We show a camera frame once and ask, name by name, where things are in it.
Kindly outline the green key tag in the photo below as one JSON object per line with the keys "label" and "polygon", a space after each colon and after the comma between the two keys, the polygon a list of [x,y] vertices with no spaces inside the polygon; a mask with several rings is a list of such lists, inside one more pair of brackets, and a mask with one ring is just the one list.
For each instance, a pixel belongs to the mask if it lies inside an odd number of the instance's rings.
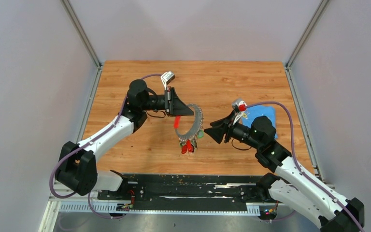
{"label": "green key tag", "polygon": [[197,137],[200,139],[203,136],[204,136],[204,132],[203,132],[203,130],[200,130],[199,133],[198,133],[198,135],[197,135]]}

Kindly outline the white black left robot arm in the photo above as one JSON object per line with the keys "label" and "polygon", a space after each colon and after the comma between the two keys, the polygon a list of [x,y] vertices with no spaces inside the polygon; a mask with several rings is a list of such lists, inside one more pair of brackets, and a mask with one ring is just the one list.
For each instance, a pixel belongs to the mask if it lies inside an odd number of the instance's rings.
{"label": "white black left robot arm", "polygon": [[72,190],[73,194],[85,196],[93,190],[108,190],[116,199],[128,195],[123,176],[115,171],[99,171],[97,162],[119,141],[135,133],[146,121],[147,111],[164,111],[167,116],[192,116],[194,111],[177,96],[175,89],[167,87],[164,94],[157,95],[143,79],[130,83],[118,115],[94,135],[78,143],[66,142],[50,175],[51,193],[65,198],[54,190],[58,181]]}

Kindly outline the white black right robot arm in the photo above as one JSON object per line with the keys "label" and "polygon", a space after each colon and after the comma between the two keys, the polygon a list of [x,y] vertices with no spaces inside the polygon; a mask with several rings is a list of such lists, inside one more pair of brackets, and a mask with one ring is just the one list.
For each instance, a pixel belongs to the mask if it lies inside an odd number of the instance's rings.
{"label": "white black right robot arm", "polygon": [[235,139],[256,149],[255,157],[269,173],[257,183],[257,197],[280,201],[311,221],[322,232],[360,232],[365,225],[364,204],[348,199],[306,170],[275,140],[276,128],[266,116],[250,127],[235,122],[235,113],[210,123],[205,133],[217,143]]}

